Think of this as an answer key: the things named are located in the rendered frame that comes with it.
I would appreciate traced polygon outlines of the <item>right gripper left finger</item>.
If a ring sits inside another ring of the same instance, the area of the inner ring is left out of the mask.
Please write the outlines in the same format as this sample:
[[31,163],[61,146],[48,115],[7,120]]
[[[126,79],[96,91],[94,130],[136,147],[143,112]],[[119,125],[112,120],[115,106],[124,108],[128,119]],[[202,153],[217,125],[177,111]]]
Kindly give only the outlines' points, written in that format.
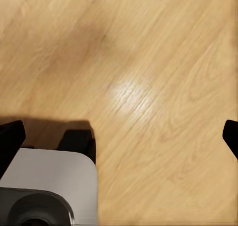
[[22,120],[0,125],[0,178],[26,139]]

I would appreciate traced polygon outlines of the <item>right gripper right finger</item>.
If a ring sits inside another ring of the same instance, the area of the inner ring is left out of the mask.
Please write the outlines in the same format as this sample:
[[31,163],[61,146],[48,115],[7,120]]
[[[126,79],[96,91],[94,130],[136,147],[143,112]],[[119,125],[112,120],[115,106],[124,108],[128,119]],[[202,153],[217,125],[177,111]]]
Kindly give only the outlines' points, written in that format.
[[238,160],[238,122],[226,120],[222,137]]

